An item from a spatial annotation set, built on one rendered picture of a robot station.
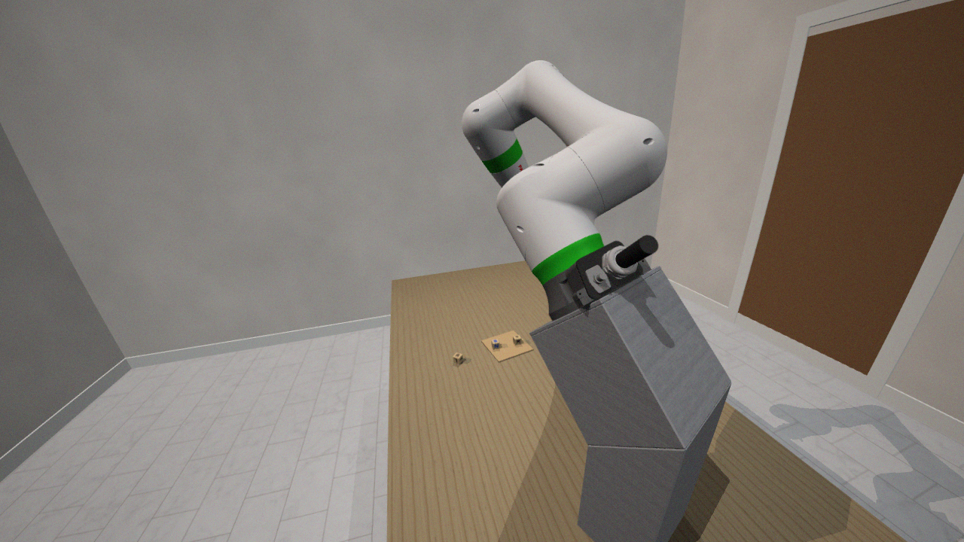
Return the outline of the tan square mat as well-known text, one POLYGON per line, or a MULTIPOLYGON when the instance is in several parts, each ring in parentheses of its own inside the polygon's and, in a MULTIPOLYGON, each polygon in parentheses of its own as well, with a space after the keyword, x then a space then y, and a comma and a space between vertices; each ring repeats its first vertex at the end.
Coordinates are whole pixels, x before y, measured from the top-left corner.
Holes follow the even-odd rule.
POLYGON ((510 332, 503 333, 502 335, 497 335, 494 337, 488 337, 488 339, 481 340, 482 343, 487 347, 497 361, 504 361, 516 357, 533 350, 526 340, 521 339, 521 344, 515 344, 513 342, 513 336, 517 335, 515 330, 510 330, 510 332), (498 339, 500 342, 500 348, 493 349, 491 340, 498 339))

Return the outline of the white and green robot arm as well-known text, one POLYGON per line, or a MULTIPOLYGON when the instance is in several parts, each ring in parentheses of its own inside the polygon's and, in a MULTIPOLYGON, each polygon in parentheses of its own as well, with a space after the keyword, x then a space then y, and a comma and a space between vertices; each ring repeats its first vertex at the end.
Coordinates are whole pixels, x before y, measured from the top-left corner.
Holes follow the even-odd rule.
POLYGON ((651 270, 653 236, 604 245, 593 220, 664 170, 666 140, 653 121, 599 102, 537 59, 469 104, 462 133, 502 186, 497 211, 543 285, 552 321, 651 270), (528 167, 514 129, 534 117, 567 148, 528 167))

